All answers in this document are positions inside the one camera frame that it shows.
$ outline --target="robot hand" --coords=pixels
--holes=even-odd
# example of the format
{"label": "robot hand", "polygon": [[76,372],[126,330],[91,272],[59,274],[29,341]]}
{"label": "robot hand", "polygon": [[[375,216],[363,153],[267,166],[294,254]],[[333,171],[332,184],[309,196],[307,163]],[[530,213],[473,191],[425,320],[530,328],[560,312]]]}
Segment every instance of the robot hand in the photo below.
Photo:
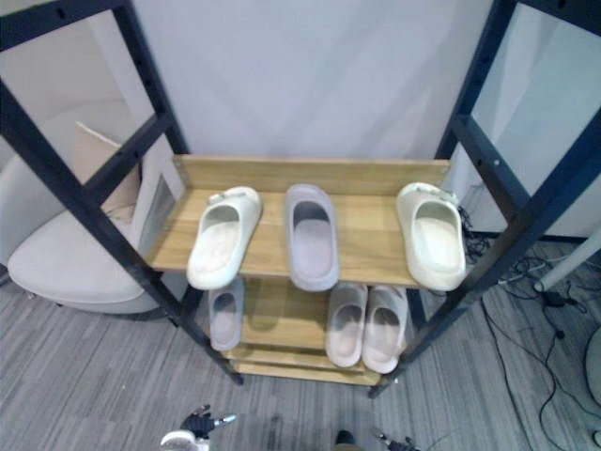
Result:
{"label": "robot hand", "polygon": [[225,426],[234,420],[235,415],[223,418],[211,418],[210,406],[206,405],[192,412],[181,424],[179,430],[174,430],[165,435],[161,440],[163,451],[196,451],[207,449],[208,434],[216,428]]}

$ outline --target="wooden shelf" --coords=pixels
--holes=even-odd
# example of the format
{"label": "wooden shelf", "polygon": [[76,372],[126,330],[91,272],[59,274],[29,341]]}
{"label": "wooden shelf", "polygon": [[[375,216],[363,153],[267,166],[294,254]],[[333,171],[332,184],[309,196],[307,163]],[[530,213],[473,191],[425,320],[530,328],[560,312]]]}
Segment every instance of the wooden shelf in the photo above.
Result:
{"label": "wooden shelf", "polygon": [[308,293],[283,279],[246,279],[241,342],[301,350],[326,343],[328,293]]}
{"label": "wooden shelf", "polygon": [[356,385],[374,385],[379,381],[380,377],[378,373],[369,370],[359,373],[344,370],[310,369],[244,362],[234,363],[233,366],[234,369],[243,374],[258,374],[262,376],[274,376],[276,378],[305,379],[309,381],[352,383]]}
{"label": "wooden shelf", "polygon": [[263,200],[240,273],[245,276],[241,343],[223,355],[240,373],[373,385],[379,374],[357,364],[338,368],[325,353],[328,293],[309,293],[289,281],[285,191],[314,183],[336,212],[340,280],[417,287],[408,272],[395,200],[407,184],[440,185],[447,161],[277,160],[178,156],[186,184],[146,256],[158,271],[186,271],[198,222],[210,196],[252,186]]}
{"label": "wooden shelf", "polygon": [[[295,181],[306,181],[306,178],[309,178],[308,172],[305,174],[305,179],[301,177],[302,174],[294,172],[296,177],[299,177],[298,179],[282,182],[284,177],[282,172],[285,172],[283,167],[295,168],[297,166],[294,163],[285,165],[278,162],[279,166],[272,168],[272,170],[276,171],[275,174],[279,178],[272,185],[269,185],[262,179],[264,176],[267,177],[267,173],[264,174],[266,171],[264,166],[267,166],[269,170],[270,164],[267,161],[257,165],[256,161],[253,160],[255,165],[251,164],[250,167],[247,167],[248,164],[244,165],[244,162],[239,162],[239,166],[236,166],[237,170],[231,167],[232,162],[230,161],[226,161],[229,163],[227,165],[221,160],[188,157],[184,160],[178,159],[177,162],[182,177],[191,186],[177,202],[165,223],[161,235],[146,256],[148,264],[158,271],[186,270],[188,257],[196,239],[198,221],[207,207],[207,200],[212,194],[220,192],[226,182],[230,183],[227,186],[254,182],[254,185],[251,186],[257,188],[255,185],[260,185],[258,186],[259,189],[270,186],[282,188],[291,185]],[[207,172],[208,182],[206,182],[210,183],[213,180],[215,186],[212,188],[206,184],[191,182],[191,177],[203,179],[205,173],[201,170],[202,163],[207,166],[206,171],[209,169],[213,171]],[[372,174],[376,177],[376,180],[382,180],[382,186],[371,182],[365,186],[361,185],[359,188],[355,186],[358,181],[353,182],[352,179],[338,180],[337,184],[332,184],[330,180],[330,190],[326,189],[328,193],[331,193],[331,200],[336,210],[340,280],[372,285],[390,284],[416,287],[416,282],[408,272],[403,235],[396,217],[395,196],[398,191],[396,187],[398,182],[393,186],[395,190],[393,191],[390,186],[392,182],[387,182],[387,180],[391,177],[392,170],[399,172],[396,176],[397,179],[403,178],[403,170],[406,173],[415,174],[415,177],[420,176],[422,179],[432,179],[434,177],[441,179],[447,165],[441,165],[439,162],[421,162],[414,165],[406,162],[371,165],[362,163],[359,168],[351,164],[349,169],[349,163],[339,164],[339,171],[343,173],[342,175],[346,174],[363,180],[363,183],[366,183],[364,177],[361,177],[359,172],[355,173],[359,169],[366,174]],[[327,164],[330,174],[341,177],[331,165],[332,163]],[[305,168],[305,171],[311,168],[315,170],[314,166]],[[247,175],[249,179],[241,178],[239,173],[241,167],[249,171]],[[381,171],[385,172],[380,174],[376,172],[376,169],[379,169],[380,173]],[[228,175],[227,170],[231,170],[233,175]],[[274,176],[271,175],[267,179],[274,179]],[[322,181],[322,185],[326,183],[323,179],[319,180]],[[343,182],[345,188],[354,194],[336,194],[340,191],[336,189],[336,186],[343,184]],[[284,227],[285,194],[284,192],[275,191],[260,191],[260,193],[264,203],[263,215],[246,251],[240,273],[250,277],[287,278],[289,271]]]}
{"label": "wooden shelf", "polygon": [[350,368],[339,368],[330,361],[323,350],[298,350],[295,348],[278,348],[273,346],[238,345],[233,350],[224,352],[223,356],[234,362],[300,366],[351,372],[365,371],[363,363],[358,363]]}

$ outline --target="grey slipper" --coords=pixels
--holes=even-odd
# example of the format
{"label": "grey slipper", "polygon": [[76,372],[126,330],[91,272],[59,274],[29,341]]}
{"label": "grey slipper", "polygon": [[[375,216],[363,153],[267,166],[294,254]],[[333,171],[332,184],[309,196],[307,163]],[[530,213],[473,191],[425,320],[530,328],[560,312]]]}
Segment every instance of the grey slipper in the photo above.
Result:
{"label": "grey slipper", "polygon": [[315,185],[296,184],[285,194],[288,266],[294,285],[324,291],[338,281],[334,206]]}
{"label": "grey slipper", "polygon": [[241,277],[208,293],[210,345],[214,350],[231,350],[239,343],[243,311],[244,280]]}

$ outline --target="grey carpet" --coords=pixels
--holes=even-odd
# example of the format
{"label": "grey carpet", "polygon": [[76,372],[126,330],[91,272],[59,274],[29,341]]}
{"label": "grey carpet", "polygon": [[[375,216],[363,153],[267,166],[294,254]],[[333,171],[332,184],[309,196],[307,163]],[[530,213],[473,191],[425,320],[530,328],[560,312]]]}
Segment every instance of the grey carpet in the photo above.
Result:
{"label": "grey carpet", "polygon": [[[573,246],[546,244],[556,257]],[[599,271],[582,267],[570,280],[601,288]],[[565,290],[565,284],[558,289]],[[565,389],[601,414],[588,393],[583,355],[601,321],[600,293],[573,288],[588,314],[567,306],[549,311],[566,337],[550,359]],[[537,301],[518,301],[500,288],[485,295],[491,317],[542,355],[553,331]],[[439,300],[428,296],[426,311]],[[395,438],[413,437],[425,451],[553,449],[538,424],[550,390],[543,368],[499,337],[516,395],[520,427],[481,306],[476,303],[389,390],[375,400],[359,386],[246,376],[234,386],[181,330],[166,319],[136,321],[28,299],[0,288],[0,448],[6,450],[156,450],[161,436],[203,403],[238,421],[212,436],[217,450],[329,450],[347,428],[367,450],[385,449],[369,436],[378,425]],[[544,421],[564,449],[595,448],[601,421],[558,394]]]}

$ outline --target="white slipper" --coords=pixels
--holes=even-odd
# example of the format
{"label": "white slipper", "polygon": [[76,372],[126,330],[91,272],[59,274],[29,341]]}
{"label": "white slipper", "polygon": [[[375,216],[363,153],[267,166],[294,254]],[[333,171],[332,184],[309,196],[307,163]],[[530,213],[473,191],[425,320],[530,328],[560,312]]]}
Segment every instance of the white slipper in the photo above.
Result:
{"label": "white slipper", "polygon": [[227,287],[208,293],[210,345],[214,350],[231,350],[240,342],[244,312],[244,280],[237,277]]}
{"label": "white slipper", "polygon": [[334,205],[315,185],[299,183],[285,193],[290,279],[305,291],[324,291],[338,281]]}
{"label": "white slipper", "polygon": [[407,326],[408,301],[404,288],[378,286],[369,291],[362,360],[377,373],[396,368]]}
{"label": "white slipper", "polygon": [[359,362],[366,305],[365,285],[340,283],[331,291],[326,353],[333,364],[349,367]]}
{"label": "white slipper", "polygon": [[247,186],[210,197],[188,259],[190,285],[215,289],[234,280],[262,210],[258,192]]}
{"label": "white slipper", "polygon": [[426,288],[449,291],[465,277],[457,205],[454,194],[427,183],[410,183],[396,198],[409,272]]}
{"label": "white slipper", "polygon": [[196,451],[200,447],[189,430],[173,430],[161,439],[162,451]]}

